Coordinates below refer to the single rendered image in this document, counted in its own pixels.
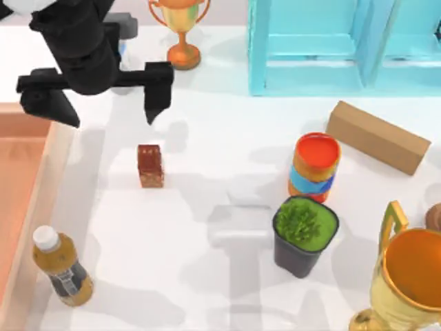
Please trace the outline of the small gold trophy orange base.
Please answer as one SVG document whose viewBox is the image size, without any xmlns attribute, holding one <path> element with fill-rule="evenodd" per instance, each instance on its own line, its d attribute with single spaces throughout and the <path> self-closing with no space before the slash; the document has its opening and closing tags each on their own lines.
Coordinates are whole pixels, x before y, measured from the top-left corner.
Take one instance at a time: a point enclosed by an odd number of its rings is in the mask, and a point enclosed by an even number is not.
<svg viewBox="0 0 441 331">
<path fill-rule="evenodd" d="M 186 34 L 207 14 L 211 0 L 148 0 L 154 19 L 178 35 L 178 43 L 167 52 L 177 70 L 191 70 L 201 61 L 200 50 L 186 41 Z"/>
</svg>

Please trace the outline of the shallow salmon-coloured box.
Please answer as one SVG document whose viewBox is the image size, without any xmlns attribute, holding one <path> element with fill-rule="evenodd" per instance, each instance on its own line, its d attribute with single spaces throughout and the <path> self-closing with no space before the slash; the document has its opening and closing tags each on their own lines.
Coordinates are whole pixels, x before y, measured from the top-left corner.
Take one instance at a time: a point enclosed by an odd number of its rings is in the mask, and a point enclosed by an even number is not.
<svg viewBox="0 0 441 331">
<path fill-rule="evenodd" d="M 36 278 L 32 232 L 50 222 L 72 128 L 0 102 L 0 321 L 26 308 Z"/>
</svg>

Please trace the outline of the brown bread block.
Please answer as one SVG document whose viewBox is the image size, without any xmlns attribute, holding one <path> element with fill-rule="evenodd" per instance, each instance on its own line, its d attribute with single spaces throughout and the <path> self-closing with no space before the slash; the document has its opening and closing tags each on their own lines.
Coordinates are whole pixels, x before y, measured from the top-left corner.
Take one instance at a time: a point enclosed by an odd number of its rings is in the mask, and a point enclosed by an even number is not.
<svg viewBox="0 0 441 331">
<path fill-rule="evenodd" d="M 137 166 L 142 188 L 163 187 L 164 172 L 159 145 L 138 145 Z"/>
</svg>

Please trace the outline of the black pot with green plant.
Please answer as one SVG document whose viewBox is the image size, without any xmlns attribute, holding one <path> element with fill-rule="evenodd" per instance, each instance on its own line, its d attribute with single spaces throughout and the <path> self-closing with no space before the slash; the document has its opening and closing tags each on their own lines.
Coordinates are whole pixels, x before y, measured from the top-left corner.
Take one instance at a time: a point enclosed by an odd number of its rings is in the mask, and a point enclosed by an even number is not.
<svg viewBox="0 0 441 331">
<path fill-rule="evenodd" d="M 276 265 L 299 279 L 305 278 L 339 226 L 337 214 L 327 206 L 309 197 L 288 198 L 272 220 Z"/>
</svg>

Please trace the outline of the brown round object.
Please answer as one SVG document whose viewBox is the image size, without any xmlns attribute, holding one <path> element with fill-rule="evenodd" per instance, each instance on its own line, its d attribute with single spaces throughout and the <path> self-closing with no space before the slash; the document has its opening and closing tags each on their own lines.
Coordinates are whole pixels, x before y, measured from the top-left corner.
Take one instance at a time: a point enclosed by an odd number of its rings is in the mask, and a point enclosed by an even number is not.
<svg viewBox="0 0 441 331">
<path fill-rule="evenodd" d="M 441 202 L 431 206 L 425 215 L 427 229 L 441 232 Z"/>
</svg>

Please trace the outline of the light blue rack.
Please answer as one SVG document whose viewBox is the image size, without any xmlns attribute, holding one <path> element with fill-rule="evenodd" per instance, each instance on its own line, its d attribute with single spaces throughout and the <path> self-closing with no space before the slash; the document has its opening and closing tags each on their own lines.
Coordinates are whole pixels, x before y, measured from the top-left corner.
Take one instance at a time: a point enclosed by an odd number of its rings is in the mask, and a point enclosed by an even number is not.
<svg viewBox="0 0 441 331">
<path fill-rule="evenodd" d="M 257 96 L 441 96 L 441 0 L 249 0 Z"/>
</svg>

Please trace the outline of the brown cardboard box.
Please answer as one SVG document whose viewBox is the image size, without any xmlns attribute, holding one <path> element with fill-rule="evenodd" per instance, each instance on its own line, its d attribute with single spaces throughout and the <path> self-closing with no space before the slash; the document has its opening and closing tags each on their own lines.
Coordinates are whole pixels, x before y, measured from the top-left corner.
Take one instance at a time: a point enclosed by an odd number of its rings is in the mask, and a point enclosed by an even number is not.
<svg viewBox="0 0 441 331">
<path fill-rule="evenodd" d="M 326 133 L 407 175 L 413 175 L 431 142 L 344 101 L 331 111 Z"/>
</svg>

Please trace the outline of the amber bottle white cap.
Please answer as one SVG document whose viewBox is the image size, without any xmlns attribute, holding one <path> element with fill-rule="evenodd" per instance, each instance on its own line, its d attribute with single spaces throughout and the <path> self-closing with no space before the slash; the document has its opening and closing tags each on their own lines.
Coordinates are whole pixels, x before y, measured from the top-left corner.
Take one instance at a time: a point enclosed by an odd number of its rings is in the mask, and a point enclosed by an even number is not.
<svg viewBox="0 0 441 331">
<path fill-rule="evenodd" d="M 79 261 L 73 240 L 48 225 L 39 226 L 32 240 L 34 262 L 48 276 L 60 300 L 70 307 L 86 303 L 94 284 Z"/>
</svg>

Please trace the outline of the orange and blue can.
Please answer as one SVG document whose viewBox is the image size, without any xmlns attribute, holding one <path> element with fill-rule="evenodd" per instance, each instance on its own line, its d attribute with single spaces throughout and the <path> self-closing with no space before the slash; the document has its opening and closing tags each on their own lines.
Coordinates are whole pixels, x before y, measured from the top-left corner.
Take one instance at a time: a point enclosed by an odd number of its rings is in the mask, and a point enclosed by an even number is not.
<svg viewBox="0 0 441 331">
<path fill-rule="evenodd" d="M 322 132 L 301 136 L 296 142 L 289 171 L 289 194 L 324 203 L 334 182 L 340 156 L 340 145 L 332 136 Z"/>
</svg>

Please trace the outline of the large gold trophy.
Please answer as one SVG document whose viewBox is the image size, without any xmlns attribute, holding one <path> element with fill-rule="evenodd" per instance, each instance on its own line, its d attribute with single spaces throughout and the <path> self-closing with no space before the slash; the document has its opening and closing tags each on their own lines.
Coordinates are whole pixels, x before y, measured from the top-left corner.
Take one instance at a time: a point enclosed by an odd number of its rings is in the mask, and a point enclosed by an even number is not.
<svg viewBox="0 0 441 331">
<path fill-rule="evenodd" d="M 370 307 L 349 331 L 418 331 L 441 324 L 441 232 L 409 228 L 398 201 L 385 210 Z"/>
</svg>

